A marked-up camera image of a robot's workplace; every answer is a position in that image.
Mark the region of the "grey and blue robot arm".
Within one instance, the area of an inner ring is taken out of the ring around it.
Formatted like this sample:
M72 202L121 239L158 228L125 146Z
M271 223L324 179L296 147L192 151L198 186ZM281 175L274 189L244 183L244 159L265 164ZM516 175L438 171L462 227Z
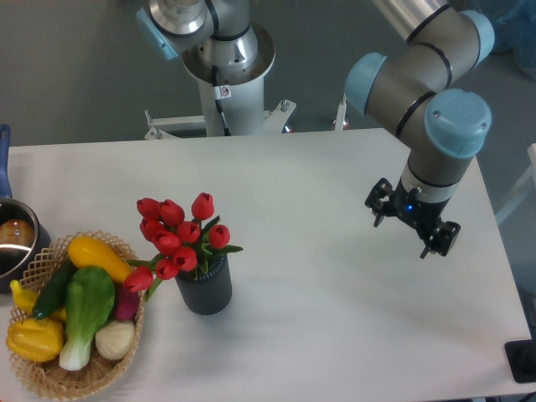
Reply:
M349 71L345 100L410 150L396 185L380 180L366 205L377 221L395 217L413 228L425 253L447 254L460 227L441 213L473 157L492 113L480 96L452 83L491 52L491 23L446 1L379 1L377 7L408 49L396 60L363 56ZM207 134L276 130L264 110L264 79L275 59L271 36L250 18L246 1L151 1L137 25L163 59L179 58L198 82Z

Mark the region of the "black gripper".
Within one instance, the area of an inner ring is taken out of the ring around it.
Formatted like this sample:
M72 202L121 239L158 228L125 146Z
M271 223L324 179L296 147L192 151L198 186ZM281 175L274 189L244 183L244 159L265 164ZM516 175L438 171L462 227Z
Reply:
M377 228L384 218L396 217L415 229L425 243L420 253L424 259L428 254L446 256L456 243L461 226L451 221L442 221L441 213L451 198L451 186L435 187L420 183L410 185L407 190L402 180L396 188L381 178L371 189L364 205L374 215Z

